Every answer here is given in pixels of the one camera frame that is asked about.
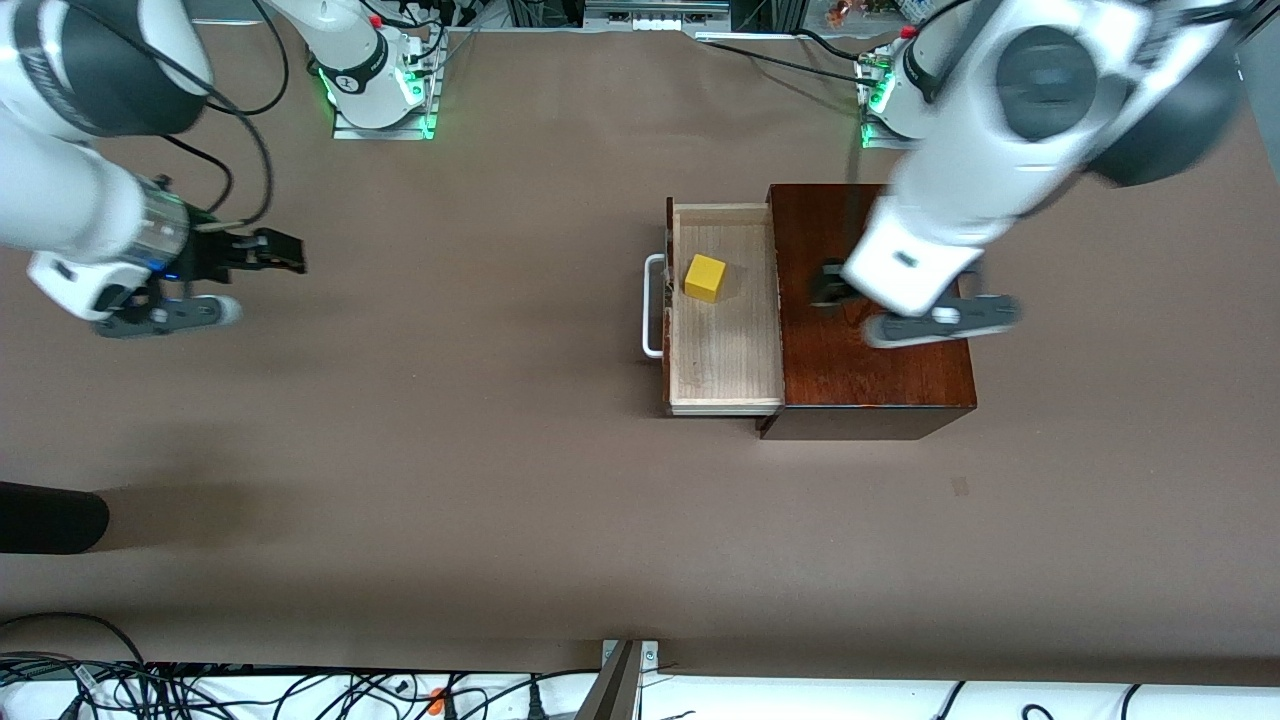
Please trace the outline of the wooden drawer with white handle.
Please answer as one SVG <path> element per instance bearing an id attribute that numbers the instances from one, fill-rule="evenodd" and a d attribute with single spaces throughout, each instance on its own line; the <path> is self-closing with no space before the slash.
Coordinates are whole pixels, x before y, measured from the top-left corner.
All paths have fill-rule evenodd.
<path id="1" fill-rule="evenodd" d="M 726 265 L 710 304 L 685 292 L 696 256 Z M 643 266 L 641 351 L 662 369 L 673 416 L 764 418 L 783 404 L 780 286 L 765 202 L 666 204 L 666 236 Z"/>

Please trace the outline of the yellow block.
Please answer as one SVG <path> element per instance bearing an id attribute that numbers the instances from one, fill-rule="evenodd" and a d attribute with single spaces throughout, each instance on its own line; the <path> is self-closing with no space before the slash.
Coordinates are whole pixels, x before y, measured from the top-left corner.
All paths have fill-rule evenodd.
<path id="1" fill-rule="evenodd" d="M 695 252 L 684 275 L 684 293 L 704 304 L 717 304 L 727 273 L 728 265 L 724 261 Z"/>

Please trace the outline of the dark wooden drawer cabinet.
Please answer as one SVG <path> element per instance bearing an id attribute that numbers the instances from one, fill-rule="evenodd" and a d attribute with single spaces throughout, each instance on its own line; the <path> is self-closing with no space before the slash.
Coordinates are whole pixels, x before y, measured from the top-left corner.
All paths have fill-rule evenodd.
<path id="1" fill-rule="evenodd" d="M 978 406 L 964 341 L 874 348 L 867 299 L 817 307 L 824 263 L 841 265 L 867 224 L 878 184 L 773 184 L 767 201 L 780 290 L 783 400 L 760 420 L 763 439 L 913 441 Z"/>

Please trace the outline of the black cylindrical object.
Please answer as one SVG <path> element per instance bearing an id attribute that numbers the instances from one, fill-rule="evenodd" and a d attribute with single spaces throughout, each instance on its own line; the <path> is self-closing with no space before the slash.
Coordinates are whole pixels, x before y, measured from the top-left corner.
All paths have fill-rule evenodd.
<path id="1" fill-rule="evenodd" d="M 0 482 L 0 553 L 83 553 L 109 523 L 110 509 L 96 493 Z"/>

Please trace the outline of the brown table cover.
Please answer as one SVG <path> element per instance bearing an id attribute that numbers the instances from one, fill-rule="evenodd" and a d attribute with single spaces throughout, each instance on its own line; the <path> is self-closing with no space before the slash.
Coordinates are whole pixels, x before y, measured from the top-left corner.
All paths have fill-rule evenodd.
<path id="1" fill-rule="evenodd" d="M 992 245 L 1019 327 L 918 442 L 671 418 L 639 343 L 667 199 L 851 176 L 850 88 L 678 33 L 484 33 L 436 137 L 339 142 L 294 78 L 228 328 L 113 342 L 0 249 L 0 480 L 102 492 L 0 556 L 0 618 L 152 661 L 1280 683 L 1280 183 L 1248 110 L 1196 169 L 1084 179 Z"/>

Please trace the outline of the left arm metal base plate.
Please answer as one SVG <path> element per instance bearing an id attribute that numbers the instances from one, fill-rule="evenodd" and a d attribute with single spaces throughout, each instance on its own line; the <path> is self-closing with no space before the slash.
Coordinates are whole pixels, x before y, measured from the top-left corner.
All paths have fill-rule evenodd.
<path id="1" fill-rule="evenodd" d="M 890 55 L 858 56 L 855 77 L 868 79 L 858 90 L 863 149 L 909 149 L 929 124 L 920 90 L 904 76 Z"/>

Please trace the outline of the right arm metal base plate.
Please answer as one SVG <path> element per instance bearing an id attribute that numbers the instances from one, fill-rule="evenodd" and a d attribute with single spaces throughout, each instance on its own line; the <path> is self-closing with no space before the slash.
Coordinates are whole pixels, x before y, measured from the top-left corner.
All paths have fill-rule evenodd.
<path id="1" fill-rule="evenodd" d="M 383 27 L 384 63 L 364 76 L 321 69 L 334 106 L 333 137 L 340 140 L 431 140 L 435 137 L 447 44 Z"/>

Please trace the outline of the metal mounting bracket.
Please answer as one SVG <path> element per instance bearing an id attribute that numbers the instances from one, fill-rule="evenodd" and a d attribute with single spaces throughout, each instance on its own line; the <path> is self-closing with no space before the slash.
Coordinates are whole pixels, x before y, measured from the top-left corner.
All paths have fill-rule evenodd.
<path id="1" fill-rule="evenodd" d="M 639 679 L 659 667 L 659 646 L 657 641 L 613 639 L 605 641 L 602 648 L 600 676 Z"/>

